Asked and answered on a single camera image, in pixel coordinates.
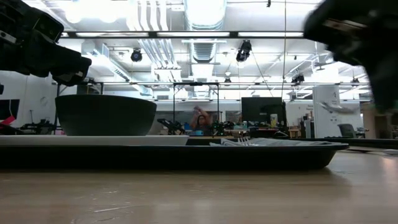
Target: white cutting board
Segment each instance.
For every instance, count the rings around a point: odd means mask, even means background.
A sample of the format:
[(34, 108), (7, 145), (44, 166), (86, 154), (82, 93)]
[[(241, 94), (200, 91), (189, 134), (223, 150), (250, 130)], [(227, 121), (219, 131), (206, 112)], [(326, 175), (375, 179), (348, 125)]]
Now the white cutting board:
[(1, 146), (184, 146), (189, 136), (0, 136)]

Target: person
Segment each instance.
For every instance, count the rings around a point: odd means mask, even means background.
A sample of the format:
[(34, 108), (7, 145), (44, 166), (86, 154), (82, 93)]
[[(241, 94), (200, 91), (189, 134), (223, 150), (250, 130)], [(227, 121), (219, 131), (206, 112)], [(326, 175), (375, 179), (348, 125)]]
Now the person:
[(211, 136), (211, 116), (199, 106), (194, 108), (190, 126), (194, 131), (203, 131), (204, 136)]

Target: table surface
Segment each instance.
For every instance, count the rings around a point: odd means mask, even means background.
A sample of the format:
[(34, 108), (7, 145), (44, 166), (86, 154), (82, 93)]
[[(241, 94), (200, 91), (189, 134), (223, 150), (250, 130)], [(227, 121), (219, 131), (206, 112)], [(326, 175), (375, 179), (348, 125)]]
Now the table surface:
[(0, 173), (0, 223), (398, 222), (398, 157), (306, 172)]

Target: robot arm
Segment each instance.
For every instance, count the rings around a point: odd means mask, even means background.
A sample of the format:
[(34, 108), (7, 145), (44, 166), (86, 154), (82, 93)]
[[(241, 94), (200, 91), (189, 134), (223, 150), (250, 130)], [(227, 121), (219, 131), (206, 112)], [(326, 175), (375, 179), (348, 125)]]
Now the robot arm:
[(0, 70), (47, 77), (73, 86), (87, 76), (91, 60), (57, 45), (61, 23), (21, 0), (0, 1)]
[(321, 42), (334, 59), (362, 65), (381, 110), (398, 100), (398, 1), (326, 0), (304, 25), (304, 38)]

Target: black bowl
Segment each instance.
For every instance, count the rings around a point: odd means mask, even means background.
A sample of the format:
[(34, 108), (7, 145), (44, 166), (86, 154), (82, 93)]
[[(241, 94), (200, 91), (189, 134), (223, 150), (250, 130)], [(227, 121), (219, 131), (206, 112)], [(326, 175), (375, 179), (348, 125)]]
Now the black bowl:
[(67, 95), (55, 99), (57, 115), (69, 136), (145, 136), (156, 104), (109, 95)]

